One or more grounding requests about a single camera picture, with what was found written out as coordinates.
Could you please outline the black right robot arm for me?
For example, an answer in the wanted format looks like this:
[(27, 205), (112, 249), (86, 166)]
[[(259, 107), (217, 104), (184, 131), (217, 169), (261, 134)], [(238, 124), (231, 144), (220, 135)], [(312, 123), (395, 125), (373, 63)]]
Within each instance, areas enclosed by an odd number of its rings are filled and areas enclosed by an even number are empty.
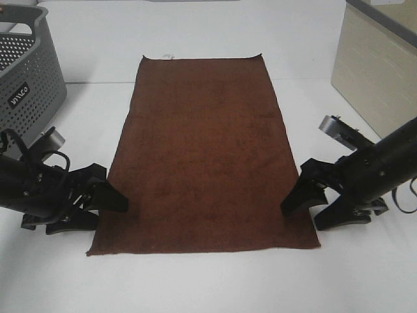
[[(281, 203), (284, 216), (316, 205), (327, 204), (314, 218), (318, 230), (349, 224), (367, 224), (371, 214), (388, 210), (382, 196), (406, 181), (416, 180), (416, 120), (412, 119), (377, 143), (327, 115), (319, 126), (325, 134), (353, 152), (335, 163), (311, 158), (301, 165), (301, 174), (292, 191)], [(328, 204), (326, 188), (339, 193)]]

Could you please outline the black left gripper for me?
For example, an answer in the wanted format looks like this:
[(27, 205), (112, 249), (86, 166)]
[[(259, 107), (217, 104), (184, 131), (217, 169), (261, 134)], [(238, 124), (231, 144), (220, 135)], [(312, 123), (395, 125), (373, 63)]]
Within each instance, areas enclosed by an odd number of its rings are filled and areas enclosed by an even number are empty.
[(75, 171), (58, 171), (41, 180), (40, 190), (23, 199), (21, 228), (45, 225), (46, 235), (66, 231), (93, 231), (99, 216), (94, 210), (128, 211), (128, 198), (107, 181), (107, 169), (98, 164)]

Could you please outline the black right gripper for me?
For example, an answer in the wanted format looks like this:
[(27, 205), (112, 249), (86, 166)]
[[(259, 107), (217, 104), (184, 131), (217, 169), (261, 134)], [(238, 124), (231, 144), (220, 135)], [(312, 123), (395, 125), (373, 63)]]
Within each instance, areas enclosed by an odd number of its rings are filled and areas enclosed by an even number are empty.
[(314, 218), (318, 230), (329, 230), (351, 224), (368, 224), (371, 213), (377, 216), (387, 212), (385, 201), (379, 197), (366, 203), (349, 190), (347, 182), (339, 174), (335, 164), (313, 158), (301, 165), (299, 182), (281, 203), (284, 216), (290, 216), (317, 205), (326, 205), (324, 190), (331, 188), (339, 197)]

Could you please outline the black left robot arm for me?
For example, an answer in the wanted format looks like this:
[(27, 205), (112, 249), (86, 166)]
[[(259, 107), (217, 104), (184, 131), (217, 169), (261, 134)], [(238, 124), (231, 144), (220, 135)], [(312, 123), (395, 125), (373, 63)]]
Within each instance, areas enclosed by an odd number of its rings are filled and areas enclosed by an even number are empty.
[(1, 206), (22, 213), (23, 229), (44, 225), (53, 235), (93, 231), (97, 211), (125, 213), (128, 198), (109, 183), (107, 169), (95, 163), (71, 171), (1, 156)]

